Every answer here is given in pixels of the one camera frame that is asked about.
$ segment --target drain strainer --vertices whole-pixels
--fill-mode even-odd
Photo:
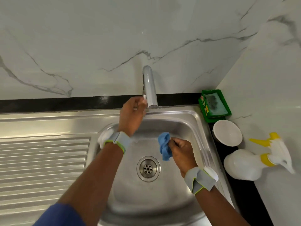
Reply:
[[[139,160],[137,164],[137,174],[141,180],[145,182],[152,182],[160,174],[160,164],[152,156],[145,156]]]

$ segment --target spray bottle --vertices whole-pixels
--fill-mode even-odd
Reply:
[[[248,150],[239,149],[229,154],[224,160],[224,167],[233,178],[255,181],[261,177],[263,168],[278,164],[292,174],[295,173],[290,153],[276,132],[270,133],[270,138],[267,140],[250,139],[250,141],[270,148],[271,153],[254,155]]]

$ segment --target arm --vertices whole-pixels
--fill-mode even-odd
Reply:
[[[130,98],[120,111],[118,131],[133,135],[140,126],[145,107],[143,97]],[[107,143],[58,202],[72,206],[86,226],[97,225],[122,157],[118,145]]]
[[[194,159],[191,143],[172,138],[168,145],[184,178],[187,171],[198,166]],[[201,189],[195,197],[212,226],[250,226],[215,186],[211,191]]]

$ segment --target faucet spout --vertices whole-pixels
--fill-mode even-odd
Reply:
[[[150,66],[144,66],[142,70],[143,97],[148,102],[148,108],[158,107],[155,82],[153,80],[153,70]]]

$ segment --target black countertop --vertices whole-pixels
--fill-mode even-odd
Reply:
[[[32,113],[58,112],[71,110],[117,109],[134,95],[77,97],[77,98],[46,98],[0,100],[0,113]],[[198,103],[200,93],[158,94],[159,106],[194,105]],[[215,141],[221,162],[237,147],[228,147]],[[273,226],[269,214],[253,181],[237,180],[227,172],[226,176],[231,186],[233,196],[241,215],[251,226]]]

